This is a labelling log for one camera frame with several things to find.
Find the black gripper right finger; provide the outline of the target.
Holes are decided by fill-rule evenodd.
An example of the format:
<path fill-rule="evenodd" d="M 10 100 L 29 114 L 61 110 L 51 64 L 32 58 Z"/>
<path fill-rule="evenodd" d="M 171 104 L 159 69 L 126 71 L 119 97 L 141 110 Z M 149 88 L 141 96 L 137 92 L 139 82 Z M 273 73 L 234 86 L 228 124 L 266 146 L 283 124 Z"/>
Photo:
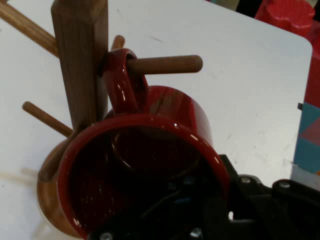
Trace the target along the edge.
<path fill-rule="evenodd" d="M 265 186 L 254 175 L 240 175 L 225 154 L 233 219 L 221 230 L 228 240 L 318 240 L 320 192 L 291 179 Z"/>

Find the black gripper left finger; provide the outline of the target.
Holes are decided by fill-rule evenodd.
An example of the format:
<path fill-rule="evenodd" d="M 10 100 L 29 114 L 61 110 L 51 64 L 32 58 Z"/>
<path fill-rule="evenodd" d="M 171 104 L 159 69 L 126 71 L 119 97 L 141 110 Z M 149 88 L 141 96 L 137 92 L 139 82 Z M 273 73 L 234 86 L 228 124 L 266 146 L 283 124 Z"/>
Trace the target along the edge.
<path fill-rule="evenodd" d="M 214 174 L 187 175 L 169 182 L 137 180 L 122 186 L 131 202 L 97 225 L 88 240 L 188 240 L 203 226 L 205 201 L 225 199 L 230 180 Z"/>

